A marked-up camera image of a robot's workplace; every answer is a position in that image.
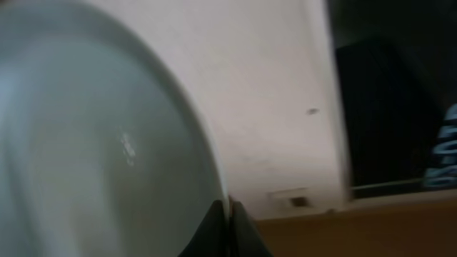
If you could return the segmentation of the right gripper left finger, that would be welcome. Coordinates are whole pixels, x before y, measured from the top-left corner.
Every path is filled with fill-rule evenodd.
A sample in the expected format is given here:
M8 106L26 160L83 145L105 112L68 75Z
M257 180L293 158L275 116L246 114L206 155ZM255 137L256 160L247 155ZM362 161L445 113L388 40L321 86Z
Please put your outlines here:
M214 201L179 257L227 257L227 227L222 201Z

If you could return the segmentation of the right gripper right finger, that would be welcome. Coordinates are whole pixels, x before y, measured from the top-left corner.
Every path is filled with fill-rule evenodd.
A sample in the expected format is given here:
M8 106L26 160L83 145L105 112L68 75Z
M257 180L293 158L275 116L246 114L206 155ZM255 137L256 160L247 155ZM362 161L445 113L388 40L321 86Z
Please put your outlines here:
M256 225L239 201L231 203L229 232L231 257L273 257Z

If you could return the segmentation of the light blue plate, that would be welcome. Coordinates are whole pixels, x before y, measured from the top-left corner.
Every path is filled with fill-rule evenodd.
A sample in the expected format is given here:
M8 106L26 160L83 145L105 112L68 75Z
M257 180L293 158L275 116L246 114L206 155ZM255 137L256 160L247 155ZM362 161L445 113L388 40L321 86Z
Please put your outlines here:
M228 196L189 95L84 2L1 7L1 254L178 256Z

